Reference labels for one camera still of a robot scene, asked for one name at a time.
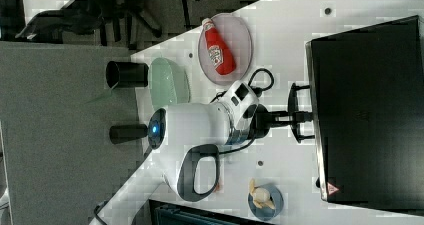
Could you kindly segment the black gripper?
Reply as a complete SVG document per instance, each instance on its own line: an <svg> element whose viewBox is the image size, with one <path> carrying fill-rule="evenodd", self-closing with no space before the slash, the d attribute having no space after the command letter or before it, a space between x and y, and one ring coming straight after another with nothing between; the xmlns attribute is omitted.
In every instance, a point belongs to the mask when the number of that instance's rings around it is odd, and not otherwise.
<svg viewBox="0 0 424 225"><path fill-rule="evenodd" d="M274 111L273 113L276 113L277 116L279 116L276 121L274 121L272 114L266 109L265 106L262 104L258 105L250 124L251 139L264 138L270 131L273 122L276 125L295 125L313 121L313 113L308 111ZM301 119L293 120L289 119L288 117Z"/></svg>

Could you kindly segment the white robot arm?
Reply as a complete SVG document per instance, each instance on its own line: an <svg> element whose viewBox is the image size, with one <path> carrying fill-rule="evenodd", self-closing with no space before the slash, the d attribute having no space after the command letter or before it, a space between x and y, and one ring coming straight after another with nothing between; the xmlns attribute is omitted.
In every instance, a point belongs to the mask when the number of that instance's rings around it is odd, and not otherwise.
<svg viewBox="0 0 424 225"><path fill-rule="evenodd" d="M311 120L307 111L269 111L261 104L185 103L160 108L141 129L151 152L122 187L94 209L89 225L131 225L163 183L185 201L201 201L212 193L195 189L202 159L213 160L212 185L217 186L223 146L228 154L238 152L272 128L296 127Z"/></svg>

